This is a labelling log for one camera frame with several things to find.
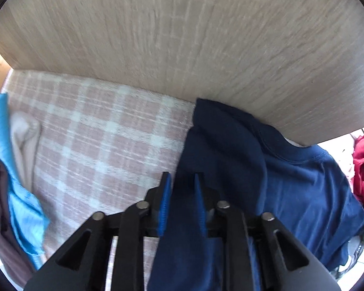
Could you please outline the navy blue garment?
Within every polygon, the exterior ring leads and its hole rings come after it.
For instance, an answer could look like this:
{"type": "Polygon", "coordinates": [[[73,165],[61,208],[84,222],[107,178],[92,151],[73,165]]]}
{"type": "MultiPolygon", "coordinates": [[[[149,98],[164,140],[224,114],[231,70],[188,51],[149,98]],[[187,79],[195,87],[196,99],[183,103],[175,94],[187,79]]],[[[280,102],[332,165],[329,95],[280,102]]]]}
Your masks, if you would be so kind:
{"type": "Polygon", "coordinates": [[[200,231],[196,173],[247,215],[275,215],[328,270],[347,262],[348,241],[364,227],[364,209],[327,151],[294,146],[251,114],[198,99],[149,290],[220,289],[222,243],[200,231]]]}

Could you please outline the light blue garment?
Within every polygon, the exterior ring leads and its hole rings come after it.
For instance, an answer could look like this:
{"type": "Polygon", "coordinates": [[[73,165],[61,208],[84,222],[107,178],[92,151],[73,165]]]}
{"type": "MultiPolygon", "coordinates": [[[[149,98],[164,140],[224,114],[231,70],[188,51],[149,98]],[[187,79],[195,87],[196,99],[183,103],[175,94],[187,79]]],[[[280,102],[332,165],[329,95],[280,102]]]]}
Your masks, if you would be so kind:
{"type": "Polygon", "coordinates": [[[37,197],[20,182],[9,129],[8,95],[0,93],[0,160],[9,175],[8,205],[15,238],[32,264],[40,269],[44,263],[43,240],[49,220],[37,197]]]}

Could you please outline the black grey garment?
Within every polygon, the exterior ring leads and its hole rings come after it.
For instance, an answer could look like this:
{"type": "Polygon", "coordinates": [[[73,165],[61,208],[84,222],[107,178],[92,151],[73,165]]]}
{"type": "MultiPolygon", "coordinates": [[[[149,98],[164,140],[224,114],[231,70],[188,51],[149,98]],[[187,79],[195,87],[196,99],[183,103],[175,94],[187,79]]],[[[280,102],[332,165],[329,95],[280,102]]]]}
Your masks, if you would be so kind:
{"type": "Polygon", "coordinates": [[[348,242],[348,261],[344,266],[339,266],[330,272],[331,276],[338,281],[349,272],[358,262],[359,257],[364,251],[364,229],[358,235],[351,238],[348,242]]]}

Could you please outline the dark brown garment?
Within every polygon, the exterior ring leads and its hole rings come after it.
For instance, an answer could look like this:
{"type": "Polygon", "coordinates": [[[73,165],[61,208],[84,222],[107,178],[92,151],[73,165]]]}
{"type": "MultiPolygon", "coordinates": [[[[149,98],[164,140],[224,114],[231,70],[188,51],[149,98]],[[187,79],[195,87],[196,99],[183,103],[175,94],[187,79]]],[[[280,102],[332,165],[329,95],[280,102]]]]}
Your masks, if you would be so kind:
{"type": "Polygon", "coordinates": [[[36,272],[23,248],[17,242],[12,229],[8,206],[8,173],[0,161],[0,260],[9,277],[24,287],[36,272]]]}

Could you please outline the pink plaid blanket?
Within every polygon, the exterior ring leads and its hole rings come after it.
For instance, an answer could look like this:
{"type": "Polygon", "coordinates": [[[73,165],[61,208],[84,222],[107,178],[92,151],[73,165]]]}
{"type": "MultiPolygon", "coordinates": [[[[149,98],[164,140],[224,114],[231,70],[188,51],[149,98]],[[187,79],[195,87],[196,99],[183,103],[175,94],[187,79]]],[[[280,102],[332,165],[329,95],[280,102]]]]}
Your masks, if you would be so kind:
{"type": "Polygon", "coordinates": [[[194,104],[91,78],[14,70],[9,107],[41,123],[33,192],[51,256],[94,212],[125,210],[174,173],[194,104]]]}

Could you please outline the beige garment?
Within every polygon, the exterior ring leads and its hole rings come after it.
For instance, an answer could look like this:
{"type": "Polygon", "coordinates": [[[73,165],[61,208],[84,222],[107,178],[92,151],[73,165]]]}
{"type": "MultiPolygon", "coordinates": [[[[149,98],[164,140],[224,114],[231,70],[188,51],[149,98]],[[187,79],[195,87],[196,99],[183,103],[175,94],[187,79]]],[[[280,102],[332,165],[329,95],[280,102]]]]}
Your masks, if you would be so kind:
{"type": "Polygon", "coordinates": [[[10,114],[9,129],[16,170],[21,185],[32,193],[33,170],[41,134],[41,124],[33,116],[16,111],[10,114]]]}

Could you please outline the large wood grain board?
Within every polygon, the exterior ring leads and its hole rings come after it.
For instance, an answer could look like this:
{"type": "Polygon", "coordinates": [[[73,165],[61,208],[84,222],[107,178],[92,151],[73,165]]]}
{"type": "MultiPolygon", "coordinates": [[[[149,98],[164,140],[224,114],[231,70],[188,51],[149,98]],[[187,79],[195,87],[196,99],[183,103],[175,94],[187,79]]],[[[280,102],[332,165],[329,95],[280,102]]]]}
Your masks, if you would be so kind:
{"type": "Polygon", "coordinates": [[[219,101],[302,145],[364,127],[359,0],[7,0],[0,54],[219,101]]]}

